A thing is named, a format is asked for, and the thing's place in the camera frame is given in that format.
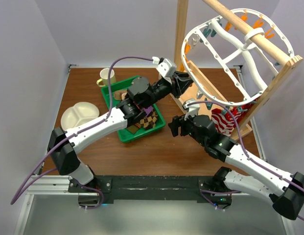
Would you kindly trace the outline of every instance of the green plastic basket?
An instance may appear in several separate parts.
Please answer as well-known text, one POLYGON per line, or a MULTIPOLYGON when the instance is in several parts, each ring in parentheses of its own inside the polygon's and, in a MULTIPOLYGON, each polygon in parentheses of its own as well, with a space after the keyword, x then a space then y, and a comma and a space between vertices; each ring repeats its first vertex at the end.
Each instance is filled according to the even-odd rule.
MULTIPOLYGON (((112 84, 111 85, 112 92, 127 89, 128 87, 130 87, 132 80, 135 79, 136 77, 139 77, 139 76, 130 77, 126 80, 123 80, 123 81, 116 82, 116 83, 112 84)), ((107 105, 107 107, 109 107, 108 87, 103 87, 101 89, 101 91, 102 91, 104 100, 106 102, 106 105, 107 105)), ((120 101, 115 100, 114 96, 113 96, 113 106, 115 107, 119 102, 120 101)), ((153 104, 153 108, 156 111, 156 113, 158 114, 158 119, 156 121, 156 126, 152 129, 149 129, 149 130, 144 130, 143 128, 140 128, 135 134, 132 134, 130 131, 128 131, 126 129, 117 131, 118 136, 119 136, 119 138, 122 142, 128 143, 128 142, 134 141, 134 140, 139 139, 143 136, 146 136, 146 135, 151 134, 155 131, 158 131, 165 126, 166 122, 165 122, 161 112, 157 108, 156 104, 153 104)))

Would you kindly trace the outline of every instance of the white sectioned plate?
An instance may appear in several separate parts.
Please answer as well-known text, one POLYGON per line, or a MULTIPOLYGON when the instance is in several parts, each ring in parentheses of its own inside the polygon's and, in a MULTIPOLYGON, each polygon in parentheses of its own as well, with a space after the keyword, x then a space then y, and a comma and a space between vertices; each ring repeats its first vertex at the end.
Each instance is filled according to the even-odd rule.
POLYGON ((98 108, 88 102, 79 102, 74 106, 67 108, 60 120, 63 130, 80 126, 99 116, 98 108))

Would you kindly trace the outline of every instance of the wooden frame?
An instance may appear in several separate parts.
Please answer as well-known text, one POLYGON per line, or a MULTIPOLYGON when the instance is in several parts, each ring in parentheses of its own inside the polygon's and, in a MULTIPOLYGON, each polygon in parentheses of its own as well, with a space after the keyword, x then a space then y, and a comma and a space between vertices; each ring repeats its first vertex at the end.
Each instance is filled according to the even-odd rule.
MULTIPOLYGON (((208 6, 210 6, 213 10, 215 10, 219 15, 225 18, 228 22, 230 22, 234 27, 238 28, 244 35, 251 32, 253 28, 245 23, 241 18, 235 15, 232 11, 227 9, 224 5, 222 5, 217 0, 202 0, 208 6)), ((176 43, 175 43, 175 64, 180 65, 181 58, 181 46, 185 36, 185 27, 187 20, 187 3, 188 0, 178 0, 177 5, 177 23, 176 23, 176 43)), ((267 54, 273 57, 276 61, 278 61, 283 67, 281 71, 279 71, 278 75, 274 78, 274 80, 269 84, 267 89, 263 92, 263 94, 259 97, 257 103, 248 111, 245 117, 239 123, 240 132, 244 136, 252 131, 252 129, 247 125, 250 119, 256 114, 256 112, 269 100, 269 98, 273 95, 273 93, 278 89, 278 87, 287 79, 287 77, 295 70, 298 64, 301 63, 303 58, 299 55, 290 58, 289 55, 284 53, 280 48, 270 42, 268 39, 263 37, 260 34, 257 34, 250 38, 252 42, 254 42, 257 46, 263 49, 267 54)), ((212 83, 205 77, 203 73, 199 71, 199 69, 190 61, 188 65, 192 69, 193 73, 196 75, 197 79, 203 84, 203 86, 214 96, 219 99, 224 99, 222 94, 217 90, 216 87, 212 85, 212 83)), ((176 103, 180 108, 182 108, 182 104, 189 98, 195 98, 197 94, 197 87, 190 87, 179 99, 175 99, 176 103)), ((210 115, 210 111, 206 109, 200 109, 201 114, 210 115)), ((235 129, 231 135, 232 138, 237 140, 238 132, 235 129)))

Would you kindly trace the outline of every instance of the wooden post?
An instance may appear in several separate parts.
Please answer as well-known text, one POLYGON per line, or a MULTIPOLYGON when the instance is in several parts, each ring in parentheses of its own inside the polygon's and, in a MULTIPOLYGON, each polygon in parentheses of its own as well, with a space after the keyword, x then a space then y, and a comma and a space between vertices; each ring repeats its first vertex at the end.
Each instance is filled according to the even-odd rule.
POLYGON ((176 40, 174 54, 174 63, 177 66, 180 66, 181 64, 181 46, 186 33, 188 3, 189 0, 178 0, 177 4, 176 40))
MULTIPOLYGON (((223 4, 221 4, 217 0, 203 0, 207 5, 209 5, 212 9, 218 12, 223 18, 229 21, 234 27, 238 28, 244 36, 254 30, 251 26, 245 23, 242 19, 240 19, 237 15, 235 15, 231 10, 226 8, 223 4)), ((276 61, 278 61, 281 65, 285 65, 290 57, 284 53, 280 48, 266 39, 263 35, 257 34, 250 38, 250 40, 258 45, 261 49, 266 51, 271 57, 273 57, 276 61)))

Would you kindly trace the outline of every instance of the white wall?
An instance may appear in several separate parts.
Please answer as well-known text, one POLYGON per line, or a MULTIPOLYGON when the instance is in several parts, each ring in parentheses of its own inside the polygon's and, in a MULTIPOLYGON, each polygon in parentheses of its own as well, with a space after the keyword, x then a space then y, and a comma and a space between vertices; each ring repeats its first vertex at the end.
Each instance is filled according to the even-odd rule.
MULTIPOLYGON (((295 54, 304 58, 304 1, 280 0, 272 20, 291 42, 295 54)), ((246 66, 244 78, 250 90, 246 66)), ((270 72, 261 72, 268 78, 270 72)), ((304 174, 304 61, 256 115, 265 155, 271 164, 291 173, 304 174)), ((300 213, 304 217, 304 207, 300 213)), ((294 222, 296 234, 304 234, 304 222, 294 222)))
POLYGON ((0 0, 0 235, 12 235, 10 200, 46 151, 66 82, 63 59, 34 0, 0 0))
MULTIPOLYGON (((66 62, 106 67, 126 55, 173 58, 177 0, 36 0, 66 62)), ((271 16, 279 0, 221 0, 228 8, 246 7, 271 16)), ((218 14, 201 0, 189 0, 187 32, 218 14)), ((231 52, 214 38, 221 57, 231 52)), ((197 51, 200 67, 219 67, 210 53, 197 51)), ((152 66, 126 60, 122 66, 152 66)))

